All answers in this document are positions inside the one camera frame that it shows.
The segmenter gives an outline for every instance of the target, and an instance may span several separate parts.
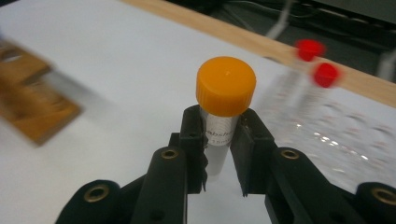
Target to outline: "cable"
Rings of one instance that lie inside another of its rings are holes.
[[[236,20],[237,22],[239,22],[244,28],[246,28],[247,30],[257,33],[256,30],[249,25],[246,21],[244,21],[241,17],[239,17],[235,12],[233,12],[230,8],[223,6],[223,11],[228,14],[230,17],[232,17],[232,19]]]
[[[242,4],[250,4],[253,5],[254,7],[257,7],[258,9],[264,10],[264,11],[274,11],[274,12],[281,12],[281,9],[277,9],[277,8],[272,8],[272,7],[266,7],[263,6],[262,4],[256,3],[256,2],[252,2],[252,1],[246,1],[246,0],[230,0],[230,1],[226,1],[225,3],[242,3]],[[299,19],[305,19],[305,18],[311,18],[313,16],[315,16],[316,14],[318,14],[319,12],[317,10],[314,10],[313,13],[307,14],[307,15],[294,15],[294,14],[290,14],[291,17],[293,18],[299,18]]]

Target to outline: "screw hole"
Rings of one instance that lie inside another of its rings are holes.
[[[396,205],[396,194],[387,190],[375,188],[372,189],[373,195],[382,203],[387,203],[390,205]]]
[[[292,151],[292,150],[288,150],[288,149],[282,150],[280,152],[280,154],[283,157],[285,157],[287,159],[290,159],[290,160],[296,160],[296,159],[298,159],[300,157],[300,155],[297,152]]]
[[[96,203],[103,200],[109,193],[107,185],[101,184],[93,186],[84,194],[84,200],[88,203]]]
[[[341,214],[339,214],[337,212],[330,212],[330,218],[333,221],[338,222],[338,223],[345,223],[346,222],[346,218],[343,215],[341,215]]]
[[[151,211],[149,218],[153,221],[161,221],[165,218],[165,212],[161,210]]]
[[[169,150],[166,150],[166,151],[164,151],[162,154],[161,154],[161,156],[164,158],[164,159],[173,159],[173,158],[175,158],[175,157],[177,157],[178,156],[178,152],[176,151],[176,150],[173,150],[173,149],[169,149]]]

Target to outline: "white table surface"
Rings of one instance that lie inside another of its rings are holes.
[[[196,104],[206,60],[249,63],[265,92],[285,67],[214,37],[111,0],[21,0],[0,8],[4,38],[53,65],[48,81],[83,107],[42,147],[0,119],[0,223],[53,223],[84,184],[119,185],[146,173],[152,153]],[[394,109],[344,90],[332,98],[396,123]],[[260,97],[253,99],[252,108]],[[264,196],[242,197],[230,154],[219,181],[189,195],[189,223],[270,223]]]

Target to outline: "test tube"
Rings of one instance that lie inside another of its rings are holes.
[[[209,181],[221,172],[236,122],[248,109],[255,87],[253,69],[233,57],[212,58],[198,71],[196,98],[204,124]]]
[[[303,127],[339,78],[340,71],[330,63],[321,63],[314,69],[311,83],[297,92],[294,106],[287,112],[285,122],[276,132],[281,141],[288,141],[296,130]]]
[[[304,87],[305,74],[311,69],[316,57],[321,56],[325,47],[320,42],[312,39],[299,40],[294,61],[288,68],[284,77],[281,78],[275,92],[270,92],[271,97],[265,97],[261,111],[258,111],[264,122],[273,128],[282,120],[283,111],[292,94]]]

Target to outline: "white label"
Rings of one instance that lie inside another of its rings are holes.
[[[205,134],[207,143],[212,146],[220,147],[229,144],[233,138],[233,118],[208,114]]]

